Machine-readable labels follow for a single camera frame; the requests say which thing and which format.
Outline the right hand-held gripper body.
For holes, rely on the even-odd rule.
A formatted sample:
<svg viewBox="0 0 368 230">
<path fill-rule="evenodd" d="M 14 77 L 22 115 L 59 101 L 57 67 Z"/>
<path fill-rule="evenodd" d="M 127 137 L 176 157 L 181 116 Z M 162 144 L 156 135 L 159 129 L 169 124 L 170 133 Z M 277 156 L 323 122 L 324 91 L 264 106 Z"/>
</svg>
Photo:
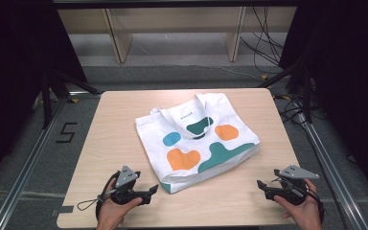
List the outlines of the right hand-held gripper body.
<svg viewBox="0 0 368 230">
<path fill-rule="evenodd" d="M 319 200 L 317 195 L 311 193 L 307 186 L 306 179 L 319 179 L 317 173 L 307 171 L 295 165 L 289 165 L 283 170 L 280 170 L 280 177 L 274 179 L 274 182 L 281 184 L 280 188 L 268 187 L 264 192 L 265 198 L 274 200 L 275 196 L 283 197 L 292 205 L 302 204 L 307 196 L 313 197 L 316 201 Z"/>
</svg>

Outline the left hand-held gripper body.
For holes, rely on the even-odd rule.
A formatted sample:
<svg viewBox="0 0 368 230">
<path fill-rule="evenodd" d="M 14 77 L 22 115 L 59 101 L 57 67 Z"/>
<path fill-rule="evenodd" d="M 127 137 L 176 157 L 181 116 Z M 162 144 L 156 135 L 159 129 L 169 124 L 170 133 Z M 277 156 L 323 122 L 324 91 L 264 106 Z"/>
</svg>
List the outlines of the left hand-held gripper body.
<svg viewBox="0 0 368 230">
<path fill-rule="evenodd" d="M 141 205 L 150 204 L 150 192 L 135 192 L 133 187 L 136 183 L 135 172 L 128 166 L 123 166 L 116 173 L 116 181 L 111 188 L 111 200 L 119 205 L 127 204 L 136 197 L 141 197 Z"/>
</svg>

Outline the white tote bag colourful blobs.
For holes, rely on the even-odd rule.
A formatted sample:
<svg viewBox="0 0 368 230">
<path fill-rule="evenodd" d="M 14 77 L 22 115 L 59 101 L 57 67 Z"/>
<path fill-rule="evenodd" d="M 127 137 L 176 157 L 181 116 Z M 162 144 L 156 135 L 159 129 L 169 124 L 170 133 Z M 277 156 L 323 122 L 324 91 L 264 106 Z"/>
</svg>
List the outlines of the white tote bag colourful blobs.
<svg viewBox="0 0 368 230">
<path fill-rule="evenodd" d="M 223 93 L 198 93 L 178 106 L 154 108 L 135 125 L 156 176 L 170 194 L 231 170 L 260 145 Z"/>
</svg>

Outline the person's left hand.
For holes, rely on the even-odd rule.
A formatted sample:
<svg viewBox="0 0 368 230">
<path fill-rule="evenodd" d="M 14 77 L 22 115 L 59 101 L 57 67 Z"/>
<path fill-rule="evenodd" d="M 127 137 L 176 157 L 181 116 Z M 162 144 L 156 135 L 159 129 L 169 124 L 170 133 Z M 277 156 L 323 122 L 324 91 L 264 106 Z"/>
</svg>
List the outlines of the person's left hand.
<svg viewBox="0 0 368 230">
<path fill-rule="evenodd" d="M 96 230 L 115 230 L 124 221 L 125 215 L 141 202 L 142 198 L 136 197 L 127 204 L 119 205 L 111 200 L 110 194 L 105 194 Z"/>
</svg>

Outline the person's right hand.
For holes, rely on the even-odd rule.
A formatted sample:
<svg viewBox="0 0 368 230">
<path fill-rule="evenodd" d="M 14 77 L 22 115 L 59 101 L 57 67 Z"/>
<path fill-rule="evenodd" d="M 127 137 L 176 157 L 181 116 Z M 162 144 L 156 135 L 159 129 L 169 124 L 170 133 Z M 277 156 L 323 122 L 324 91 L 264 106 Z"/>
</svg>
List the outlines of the person's right hand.
<svg viewBox="0 0 368 230">
<path fill-rule="evenodd" d="M 275 201 L 286 211 L 282 214 L 284 219 L 292 218 L 300 230 L 322 230 L 322 223 L 317 201 L 307 196 L 300 205 L 292 205 L 283 197 L 276 195 Z"/>
</svg>

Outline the black metal stand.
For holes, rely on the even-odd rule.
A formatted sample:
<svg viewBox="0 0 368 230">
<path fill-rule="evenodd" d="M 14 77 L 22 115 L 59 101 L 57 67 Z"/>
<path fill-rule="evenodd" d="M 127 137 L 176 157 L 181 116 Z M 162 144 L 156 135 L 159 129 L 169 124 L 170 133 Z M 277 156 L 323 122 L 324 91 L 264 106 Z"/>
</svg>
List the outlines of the black metal stand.
<svg viewBox="0 0 368 230">
<path fill-rule="evenodd" d="M 66 87 L 66 83 L 71 83 L 80 89 L 93 95 L 101 95 L 102 91 L 90 86 L 86 81 L 77 80 L 63 71 L 50 70 L 43 74 L 41 78 L 41 95 L 43 101 L 44 123 L 43 127 L 49 126 L 53 120 L 51 93 L 54 93 L 58 99 L 66 99 L 70 95 L 70 91 Z"/>
<path fill-rule="evenodd" d="M 288 93 L 294 94 L 299 89 L 302 90 L 302 111 L 304 117 L 306 118 L 306 121 L 311 124 L 311 77 L 308 65 L 304 60 L 297 60 L 279 74 L 276 74 L 269 80 L 260 83 L 258 85 L 258 88 L 268 88 L 270 85 L 280 81 L 287 76 L 290 76 L 290 79 L 288 80 L 286 91 Z"/>
</svg>

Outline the black curtain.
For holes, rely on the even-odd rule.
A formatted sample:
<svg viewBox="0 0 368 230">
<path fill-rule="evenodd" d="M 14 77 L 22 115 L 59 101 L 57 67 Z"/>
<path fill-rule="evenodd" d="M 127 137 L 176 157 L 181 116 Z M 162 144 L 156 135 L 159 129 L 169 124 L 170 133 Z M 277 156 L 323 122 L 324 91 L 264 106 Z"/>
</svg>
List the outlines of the black curtain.
<svg viewBox="0 0 368 230">
<path fill-rule="evenodd" d="M 368 179 L 368 0 L 301 0 L 280 66 L 289 67 L 309 39 L 319 40 L 310 75 L 320 102 Z"/>
<path fill-rule="evenodd" d="M 86 77 L 51 0 L 0 0 L 0 162 L 9 152 L 55 70 Z"/>
</svg>

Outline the light wooden desk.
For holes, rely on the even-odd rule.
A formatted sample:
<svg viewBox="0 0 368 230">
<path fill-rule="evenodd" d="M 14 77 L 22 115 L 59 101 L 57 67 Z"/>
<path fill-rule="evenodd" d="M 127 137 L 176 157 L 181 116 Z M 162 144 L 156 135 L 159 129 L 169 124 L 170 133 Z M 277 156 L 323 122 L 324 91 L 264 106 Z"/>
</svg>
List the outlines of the light wooden desk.
<svg viewBox="0 0 368 230">
<path fill-rule="evenodd" d="M 271 33 L 286 33 L 294 7 L 196 7 L 60 10 L 69 34 L 108 34 L 116 61 L 123 63 L 135 34 L 222 33 L 228 58 L 237 60 L 241 34 L 266 23 Z"/>
</svg>

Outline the aluminium floor rail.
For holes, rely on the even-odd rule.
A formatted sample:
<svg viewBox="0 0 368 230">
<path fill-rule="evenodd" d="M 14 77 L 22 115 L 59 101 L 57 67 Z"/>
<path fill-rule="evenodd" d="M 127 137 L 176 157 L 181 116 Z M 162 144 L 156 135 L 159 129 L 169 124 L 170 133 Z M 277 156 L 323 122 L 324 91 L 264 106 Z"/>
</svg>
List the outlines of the aluminium floor rail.
<svg viewBox="0 0 368 230">
<path fill-rule="evenodd" d="M 71 178 L 99 95 L 74 92 L 52 100 L 44 123 L 39 105 L 0 163 L 0 230 L 57 230 Z"/>
<path fill-rule="evenodd" d="M 343 211 L 341 215 L 347 217 L 354 230 L 368 230 L 368 221 L 362 214 L 357 202 L 348 190 L 341 174 L 337 170 L 332 158 L 319 137 L 313 123 L 304 114 L 298 115 L 298 120 L 302 123 L 304 131 L 308 134 L 310 142 L 313 144 L 315 155 L 322 173 L 327 178 L 329 186 L 333 192 L 336 206 Z"/>
</svg>

